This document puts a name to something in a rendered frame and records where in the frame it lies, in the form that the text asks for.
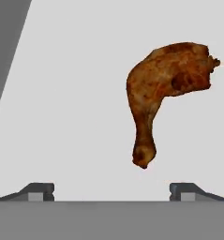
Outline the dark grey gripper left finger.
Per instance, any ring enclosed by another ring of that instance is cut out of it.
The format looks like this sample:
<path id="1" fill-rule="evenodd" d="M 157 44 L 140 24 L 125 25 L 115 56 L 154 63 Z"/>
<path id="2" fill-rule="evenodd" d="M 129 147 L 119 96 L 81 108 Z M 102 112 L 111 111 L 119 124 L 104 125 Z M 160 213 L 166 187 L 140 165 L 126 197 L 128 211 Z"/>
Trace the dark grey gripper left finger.
<path id="1" fill-rule="evenodd" d="M 30 183 L 19 192 L 0 197 L 0 202 L 53 202 L 54 183 Z"/>

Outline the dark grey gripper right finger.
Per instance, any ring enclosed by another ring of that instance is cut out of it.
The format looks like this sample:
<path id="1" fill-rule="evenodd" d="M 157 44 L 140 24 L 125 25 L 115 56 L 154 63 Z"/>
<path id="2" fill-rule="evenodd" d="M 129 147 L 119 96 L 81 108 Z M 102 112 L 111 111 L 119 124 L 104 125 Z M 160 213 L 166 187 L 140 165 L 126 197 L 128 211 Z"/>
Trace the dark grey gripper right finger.
<path id="1" fill-rule="evenodd" d="M 206 192 L 194 183 L 170 183 L 171 202 L 224 202 L 224 197 Z"/>

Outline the white freezer shelf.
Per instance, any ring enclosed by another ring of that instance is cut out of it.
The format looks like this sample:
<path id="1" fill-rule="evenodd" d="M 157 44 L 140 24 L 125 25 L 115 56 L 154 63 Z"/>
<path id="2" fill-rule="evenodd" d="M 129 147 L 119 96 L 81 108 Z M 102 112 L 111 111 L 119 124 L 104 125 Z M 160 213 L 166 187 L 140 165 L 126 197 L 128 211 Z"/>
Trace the white freezer shelf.
<path id="1" fill-rule="evenodd" d="M 141 169 L 127 74 L 183 41 L 221 64 L 208 90 L 164 99 Z M 165 201 L 172 182 L 224 197 L 224 0 L 33 0 L 0 102 L 0 197 L 32 182 L 59 201 Z"/>

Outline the brown chicken drumstick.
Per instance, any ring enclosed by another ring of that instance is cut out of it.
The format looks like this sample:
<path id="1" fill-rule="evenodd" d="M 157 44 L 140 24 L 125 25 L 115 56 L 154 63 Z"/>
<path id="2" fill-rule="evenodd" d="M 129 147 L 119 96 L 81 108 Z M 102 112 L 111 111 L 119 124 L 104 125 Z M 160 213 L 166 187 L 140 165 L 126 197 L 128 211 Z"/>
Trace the brown chicken drumstick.
<path id="1" fill-rule="evenodd" d="M 166 97 L 178 97 L 210 88 L 210 75 L 220 60 L 206 45 L 173 43 L 151 51 L 127 75 L 127 101 L 136 137 L 132 162 L 142 169 L 156 157 L 153 122 Z"/>

